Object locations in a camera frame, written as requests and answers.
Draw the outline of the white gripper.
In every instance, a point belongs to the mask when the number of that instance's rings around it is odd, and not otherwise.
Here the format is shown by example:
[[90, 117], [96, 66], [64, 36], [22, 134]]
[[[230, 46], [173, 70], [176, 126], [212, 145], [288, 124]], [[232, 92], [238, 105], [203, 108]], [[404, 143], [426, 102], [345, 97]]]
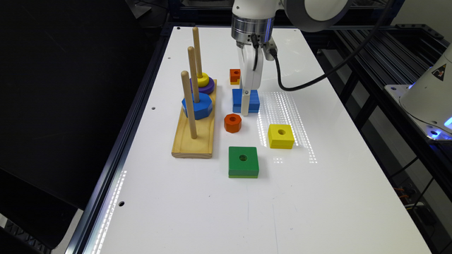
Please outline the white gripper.
[[277, 46], [273, 40], [260, 44], [254, 48], [252, 44], [237, 43], [239, 65], [241, 70], [240, 85], [242, 88], [241, 114], [249, 114], [249, 101], [251, 90], [257, 90], [261, 84], [263, 70], [263, 60], [273, 61], [270, 50], [277, 51]]

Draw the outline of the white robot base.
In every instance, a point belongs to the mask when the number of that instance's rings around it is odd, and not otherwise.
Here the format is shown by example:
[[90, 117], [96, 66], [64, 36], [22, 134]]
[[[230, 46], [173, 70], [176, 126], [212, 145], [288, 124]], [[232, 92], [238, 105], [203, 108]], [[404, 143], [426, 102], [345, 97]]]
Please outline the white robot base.
[[385, 90], [432, 142], [451, 141], [451, 48], [411, 85]]

